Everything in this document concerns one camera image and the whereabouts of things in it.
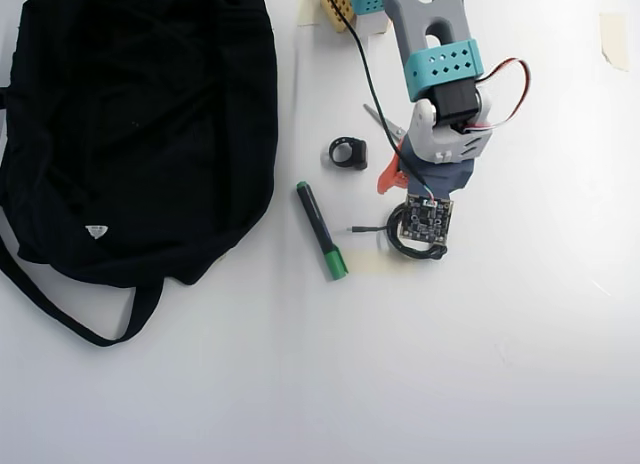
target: orange scissor handle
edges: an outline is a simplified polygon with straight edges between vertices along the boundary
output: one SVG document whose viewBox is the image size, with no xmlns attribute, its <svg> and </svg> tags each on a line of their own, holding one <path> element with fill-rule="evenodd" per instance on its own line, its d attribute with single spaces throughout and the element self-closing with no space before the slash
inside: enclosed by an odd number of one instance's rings
<svg viewBox="0 0 640 464">
<path fill-rule="evenodd" d="M 402 142 L 398 144 L 398 149 L 402 149 Z M 392 187 L 407 189 L 409 187 L 409 177 L 400 170 L 400 158 L 393 155 L 391 164 L 384 170 L 378 179 L 378 194 L 385 194 Z"/>
</svg>

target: white label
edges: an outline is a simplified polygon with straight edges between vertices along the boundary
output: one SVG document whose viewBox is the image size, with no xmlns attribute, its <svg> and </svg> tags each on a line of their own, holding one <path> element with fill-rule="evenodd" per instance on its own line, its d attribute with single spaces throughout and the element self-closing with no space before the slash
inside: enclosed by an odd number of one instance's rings
<svg viewBox="0 0 640 464">
<path fill-rule="evenodd" d="M 109 231 L 108 226 L 86 226 L 86 227 L 87 227 L 87 231 L 89 231 L 89 234 L 91 234 L 91 237 L 93 237 L 96 241 L 101 237 L 104 237 L 104 235 Z"/>
</svg>

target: scissors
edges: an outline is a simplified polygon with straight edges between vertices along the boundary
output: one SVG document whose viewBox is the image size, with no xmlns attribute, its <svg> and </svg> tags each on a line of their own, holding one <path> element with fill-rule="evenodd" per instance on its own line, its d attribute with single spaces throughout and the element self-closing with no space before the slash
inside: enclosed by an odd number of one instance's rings
<svg viewBox="0 0 640 464">
<path fill-rule="evenodd" d="M 371 114 L 371 117 L 373 117 L 376 122 L 378 124 L 380 124 L 382 126 L 382 119 L 380 119 L 380 114 L 378 114 L 378 111 L 376 111 L 373 107 L 371 107 L 369 104 L 365 104 L 364 105 L 365 110 Z M 397 126 L 396 124 L 394 124 L 393 122 L 391 122 L 389 119 L 385 119 L 387 126 L 389 127 L 389 130 L 391 131 L 391 135 L 393 136 L 393 139 L 399 144 L 402 142 L 402 140 L 405 138 L 405 136 L 407 135 L 407 131 L 405 131 L 403 128 L 401 128 L 400 126 Z"/>
<path fill-rule="evenodd" d="M 368 104 L 365 104 L 364 108 L 369 114 L 371 114 L 371 117 L 373 117 L 378 124 L 382 125 L 382 119 L 380 118 L 378 111 Z M 389 119 L 385 119 L 385 122 L 391 131 L 393 140 L 397 142 L 398 148 L 402 149 L 402 142 L 407 136 L 407 131 L 394 124 Z M 407 189 L 409 187 L 409 176 L 400 170 L 400 158 L 397 154 L 393 155 L 391 164 L 389 164 L 378 179 L 378 193 L 385 194 L 392 187 L 399 187 L 401 189 Z"/>
</svg>

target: bag strap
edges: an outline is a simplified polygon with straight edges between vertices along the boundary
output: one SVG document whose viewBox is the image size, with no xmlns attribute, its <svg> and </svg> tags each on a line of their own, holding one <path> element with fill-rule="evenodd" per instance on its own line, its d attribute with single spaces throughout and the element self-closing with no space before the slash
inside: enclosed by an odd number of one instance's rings
<svg viewBox="0 0 640 464">
<path fill-rule="evenodd" d="M 31 278 L 18 266 L 13 259 L 7 246 L 0 237 L 0 270 L 18 286 L 33 303 L 50 317 L 58 321 L 63 326 L 71 329 L 83 339 L 95 344 L 99 347 L 110 347 L 121 342 L 126 342 L 136 336 L 158 307 L 164 282 L 155 286 L 143 286 L 136 289 L 136 295 L 133 300 L 133 310 L 131 311 L 131 319 L 124 335 L 119 339 L 105 339 L 92 330 L 86 328 L 71 316 L 65 314 L 47 296 L 36 286 Z"/>
</svg>

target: black wire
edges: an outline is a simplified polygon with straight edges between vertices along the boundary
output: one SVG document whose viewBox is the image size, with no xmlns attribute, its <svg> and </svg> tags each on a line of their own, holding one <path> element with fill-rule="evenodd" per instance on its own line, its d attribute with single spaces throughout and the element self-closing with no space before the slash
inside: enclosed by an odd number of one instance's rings
<svg viewBox="0 0 640 464">
<path fill-rule="evenodd" d="M 349 29 L 349 32 L 351 33 L 351 35 L 356 41 L 356 44 L 358 45 L 358 50 L 360 51 L 360 57 L 362 57 L 362 63 L 364 64 L 364 72 L 366 73 L 367 81 L 369 82 L 369 89 L 371 90 L 371 96 L 373 97 L 373 102 L 376 105 L 376 110 L 380 115 L 380 120 L 382 121 L 382 127 L 384 128 L 384 132 L 387 135 L 389 144 L 391 144 L 391 147 L 393 148 L 394 152 L 400 158 L 400 160 L 405 165 L 405 167 L 409 170 L 411 175 L 415 177 L 418 180 L 418 182 L 420 182 L 420 184 L 422 184 L 425 188 L 429 189 L 429 186 L 427 185 L 427 182 L 425 181 L 425 179 L 415 170 L 413 165 L 402 155 L 402 152 L 400 151 L 398 146 L 396 146 L 395 142 L 393 142 L 393 135 L 391 133 L 391 130 L 389 129 L 389 126 L 387 125 L 387 120 L 384 117 L 384 113 L 382 112 L 382 106 L 380 105 L 380 101 L 378 100 L 378 94 L 376 93 L 376 89 L 373 85 L 373 79 L 371 78 L 371 72 L 369 71 L 369 63 L 367 62 L 367 56 L 364 52 L 364 49 L 362 47 L 362 42 L 360 41 L 358 34 L 353 29 L 349 21 L 344 17 L 344 15 L 342 14 L 342 11 L 340 11 L 340 8 L 336 5 L 336 2 L 334 0 L 329 0 L 329 1 L 331 1 L 331 4 L 333 5 L 334 9 L 338 13 L 338 16 L 340 16 L 340 19 L 342 19 L 342 22 L 346 24 L 347 29 Z"/>
<path fill-rule="evenodd" d="M 444 255 L 448 252 L 447 246 L 440 246 L 434 244 L 430 249 L 426 251 L 419 251 L 412 247 L 405 246 L 402 241 L 400 241 L 400 237 L 398 236 L 398 228 L 402 223 L 402 216 L 407 210 L 406 204 L 400 204 L 389 216 L 387 220 L 387 225 L 384 227 L 352 227 L 351 232 L 362 233 L 362 232 L 380 232 L 385 231 L 387 233 L 387 239 L 389 243 L 396 248 L 398 252 L 404 254 L 411 259 L 433 259 L 439 261 L 444 257 Z"/>
</svg>

